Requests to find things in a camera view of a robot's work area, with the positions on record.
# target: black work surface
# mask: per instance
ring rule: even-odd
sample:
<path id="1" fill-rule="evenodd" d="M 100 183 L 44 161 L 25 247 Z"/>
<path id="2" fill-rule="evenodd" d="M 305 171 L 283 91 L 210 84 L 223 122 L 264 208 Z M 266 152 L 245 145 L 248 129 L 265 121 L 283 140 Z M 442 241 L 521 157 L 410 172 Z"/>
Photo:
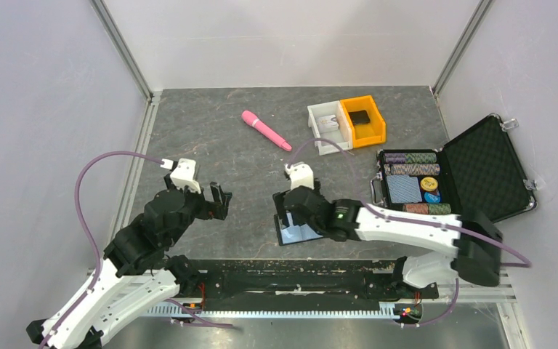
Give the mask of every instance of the black work surface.
<path id="1" fill-rule="evenodd" d="M 283 151 L 240 115 L 255 113 L 282 135 L 294 150 L 313 137 L 307 106 L 373 95 L 387 123 L 387 142 L 351 151 L 356 178 L 339 153 L 319 156 L 313 144 L 300 154 L 322 183 L 329 200 L 357 198 L 369 202 L 369 180 L 376 173 L 381 148 L 439 148 L 447 142 L 444 125 L 428 87 L 278 87 L 247 89 L 177 89 L 161 95 L 147 154 L 194 159 L 198 182 L 211 198 L 209 182 L 234 194 L 225 221 L 195 221 L 170 251 L 190 259 L 205 258 L 379 258 L 423 254 L 413 246 L 383 241 L 334 242 L 329 239 L 278 246 L 272 195 L 289 189 L 283 166 L 292 153 Z M 140 176 L 132 217 L 164 189 L 166 174 L 146 162 Z"/>
<path id="2" fill-rule="evenodd" d="M 200 281 L 206 285 L 206 310 L 378 310 L 379 302 L 416 297 L 412 289 L 393 282 L 395 264 L 389 260 L 190 261 L 204 270 Z M 288 295 L 295 291 L 322 293 Z M 439 297 L 435 285 L 419 292 L 422 299 Z"/>

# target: black case lid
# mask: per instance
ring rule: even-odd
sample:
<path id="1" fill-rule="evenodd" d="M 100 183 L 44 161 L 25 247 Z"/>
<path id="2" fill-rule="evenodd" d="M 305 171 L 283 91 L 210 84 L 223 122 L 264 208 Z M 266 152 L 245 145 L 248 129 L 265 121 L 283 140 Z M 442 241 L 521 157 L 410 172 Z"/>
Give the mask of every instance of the black case lid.
<path id="1" fill-rule="evenodd" d="M 497 114 L 446 143 L 442 152 L 463 209 L 478 209 L 498 222 L 535 208 L 535 196 L 525 187 L 525 172 Z"/>

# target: gray table surface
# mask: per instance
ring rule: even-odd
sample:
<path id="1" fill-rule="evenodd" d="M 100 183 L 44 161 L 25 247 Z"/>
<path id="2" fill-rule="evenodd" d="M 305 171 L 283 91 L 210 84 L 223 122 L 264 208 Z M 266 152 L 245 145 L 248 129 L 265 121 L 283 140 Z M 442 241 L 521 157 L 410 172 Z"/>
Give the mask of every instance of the gray table surface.
<path id="1" fill-rule="evenodd" d="M 300 154 L 321 180 L 322 194 L 336 198 L 371 199 L 369 180 L 375 175 L 381 148 L 439 148 L 445 128 L 428 87 L 277 87 L 246 89 L 177 89 L 161 95 L 147 154 L 198 162 L 198 181 L 206 188 L 219 182 L 234 194 L 225 221 L 196 221 L 170 254 L 203 258 L 350 258 L 394 259 L 420 255 L 414 246 L 329 239 L 278 246 L 272 216 L 272 195 L 289 189 L 283 165 L 291 153 L 279 149 L 240 115 L 250 110 L 294 148 L 313 137 L 307 127 L 307 106 L 373 95 L 387 123 L 387 142 L 351 151 L 354 178 L 339 153 L 319 156 L 313 144 Z M 132 217 L 163 190 L 165 170 L 146 163 L 142 169 Z"/>

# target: white bracket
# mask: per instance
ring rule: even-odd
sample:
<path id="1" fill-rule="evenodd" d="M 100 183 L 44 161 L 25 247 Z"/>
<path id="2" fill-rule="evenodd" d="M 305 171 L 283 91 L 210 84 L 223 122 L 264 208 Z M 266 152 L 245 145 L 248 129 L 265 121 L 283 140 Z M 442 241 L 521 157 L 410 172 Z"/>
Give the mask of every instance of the white bracket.
<path id="1" fill-rule="evenodd" d="M 290 177 L 290 190 L 294 190 L 299 186 L 313 188 L 313 171 L 309 165 L 304 162 L 293 164 L 288 167 L 286 164 L 286 174 Z"/>
<path id="2" fill-rule="evenodd" d="M 93 275 L 89 276 L 73 297 L 53 317 L 48 318 L 42 326 L 44 336 L 52 336 L 47 345 L 51 348 L 69 349 L 76 348 L 84 340 L 86 333 L 97 319 L 102 310 L 101 305 L 109 303 L 134 279 L 133 276 L 116 277 L 116 267 L 110 260 L 102 264 L 100 278 L 93 287 L 93 292 L 87 291 Z M 52 331 L 54 324 L 63 313 L 84 293 L 89 292 L 84 300 L 63 321 L 56 331 Z"/>
<path id="3" fill-rule="evenodd" d="M 461 226 L 461 221 L 457 219 L 458 216 L 456 214 L 431 216 L 392 211 L 375 206 L 369 207 L 383 216 L 426 220 L 428 222 L 440 223 L 441 225 Z M 358 228 L 355 229 L 356 234 L 363 241 L 391 241 L 430 249 L 447 256 L 456 256 L 456 246 L 453 245 L 453 241 L 459 239 L 460 234 L 454 230 L 424 225 L 415 226 L 413 223 L 385 220 L 384 218 L 377 217 L 364 207 L 358 211 L 356 223 L 358 223 Z"/>
<path id="4" fill-rule="evenodd" d="M 457 277 L 450 267 L 454 257 L 438 252 L 429 252 L 420 257 L 408 257 L 403 264 L 403 281 L 417 289 L 423 289 L 434 282 L 444 283 Z"/>
<path id="5" fill-rule="evenodd" d="M 163 164 L 159 165 L 162 169 L 169 169 L 170 171 L 174 168 L 174 161 L 170 159 L 161 159 Z"/>
<path id="6" fill-rule="evenodd" d="M 170 179 L 178 189 L 188 187 L 194 193 L 201 193 L 200 183 L 195 180 L 195 161 L 180 159 L 177 168 L 170 174 Z"/>

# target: pink massager wand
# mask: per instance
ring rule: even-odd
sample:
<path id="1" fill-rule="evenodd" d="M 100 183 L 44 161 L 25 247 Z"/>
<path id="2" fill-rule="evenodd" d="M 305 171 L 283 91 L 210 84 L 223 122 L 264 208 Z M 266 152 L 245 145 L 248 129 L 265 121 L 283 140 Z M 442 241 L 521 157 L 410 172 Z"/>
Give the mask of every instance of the pink massager wand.
<path id="1" fill-rule="evenodd" d="M 243 121 L 245 124 L 257 129 L 261 134 L 266 136 L 269 140 L 275 143 L 279 148 L 285 151 L 292 151 L 292 147 L 284 140 L 277 132 L 273 131 L 270 127 L 266 126 L 263 122 L 258 119 L 256 114 L 251 111 L 243 112 Z"/>

